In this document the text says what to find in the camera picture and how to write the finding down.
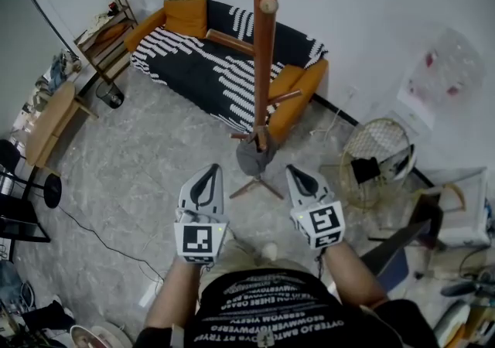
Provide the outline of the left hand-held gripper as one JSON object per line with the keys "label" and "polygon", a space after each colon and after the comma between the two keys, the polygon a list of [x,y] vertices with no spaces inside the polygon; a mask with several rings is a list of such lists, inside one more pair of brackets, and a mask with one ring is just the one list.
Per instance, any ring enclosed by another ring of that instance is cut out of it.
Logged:
{"label": "left hand-held gripper", "polygon": [[224,211],[222,168],[214,163],[189,178],[179,193],[174,234],[176,253],[186,263],[210,264],[224,244],[228,222],[210,215]]}

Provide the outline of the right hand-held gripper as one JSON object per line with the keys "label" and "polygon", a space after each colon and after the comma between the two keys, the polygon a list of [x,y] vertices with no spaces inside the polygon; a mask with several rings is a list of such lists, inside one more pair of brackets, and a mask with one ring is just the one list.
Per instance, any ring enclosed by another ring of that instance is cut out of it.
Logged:
{"label": "right hand-held gripper", "polygon": [[312,250],[323,249],[343,240],[345,220],[339,200],[334,200],[325,177],[297,165],[285,168],[292,201],[290,218]]}

